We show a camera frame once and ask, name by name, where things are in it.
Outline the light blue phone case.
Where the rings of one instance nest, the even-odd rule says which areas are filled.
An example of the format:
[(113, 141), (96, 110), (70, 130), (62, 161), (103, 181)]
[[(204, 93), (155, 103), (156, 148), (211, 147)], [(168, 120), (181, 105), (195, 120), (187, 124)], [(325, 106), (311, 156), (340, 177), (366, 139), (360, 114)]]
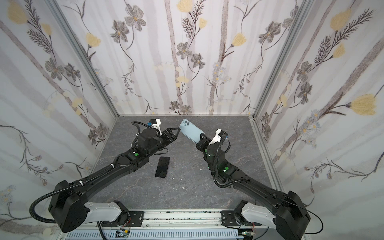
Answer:
[(197, 144), (200, 141), (201, 134), (204, 132), (196, 127), (192, 122), (187, 119), (183, 119), (179, 128), (181, 133), (184, 134), (188, 139)]

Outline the black phone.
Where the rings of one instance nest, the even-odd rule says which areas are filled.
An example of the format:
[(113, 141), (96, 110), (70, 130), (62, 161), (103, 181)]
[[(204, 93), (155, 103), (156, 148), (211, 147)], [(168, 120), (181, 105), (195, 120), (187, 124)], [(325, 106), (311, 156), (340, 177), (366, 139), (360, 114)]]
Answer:
[(170, 157), (160, 157), (157, 170), (155, 173), (156, 178), (165, 178), (167, 176), (170, 163)]

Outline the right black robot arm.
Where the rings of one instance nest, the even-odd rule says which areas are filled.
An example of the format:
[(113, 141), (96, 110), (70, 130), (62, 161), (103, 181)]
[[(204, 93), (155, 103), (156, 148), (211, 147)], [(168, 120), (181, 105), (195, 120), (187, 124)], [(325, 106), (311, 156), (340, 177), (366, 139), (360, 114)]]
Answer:
[(268, 187), (228, 162), (221, 149), (223, 142), (224, 138), (214, 143), (201, 134), (196, 144), (203, 153), (215, 185), (219, 188), (233, 187), (266, 208), (262, 217), (261, 212), (252, 210), (250, 203), (241, 204), (241, 216), (245, 221), (274, 228), (285, 240), (300, 240), (307, 233), (312, 212), (306, 209), (296, 193), (284, 193)]

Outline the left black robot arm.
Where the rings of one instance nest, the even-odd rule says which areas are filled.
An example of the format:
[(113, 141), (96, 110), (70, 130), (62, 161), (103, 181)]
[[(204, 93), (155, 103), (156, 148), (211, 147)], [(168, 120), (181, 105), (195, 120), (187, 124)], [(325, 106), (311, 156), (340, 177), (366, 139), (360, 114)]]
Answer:
[(39, 197), (31, 204), (31, 217), (42, 223), (57, 224), (63, 233), (90, 222), (95, 209), (90, 206), (89, 200), (113, 182), (143, 167), (151, 156), (159, 154), (173, 143), (181, 131), (179, 127), (161, 131), (154, 119), (147, 124), (134, 121), (132, 125), (138, 132), (130, 149), (87, 177), (72, 183), (58, 183), (53, 192)]

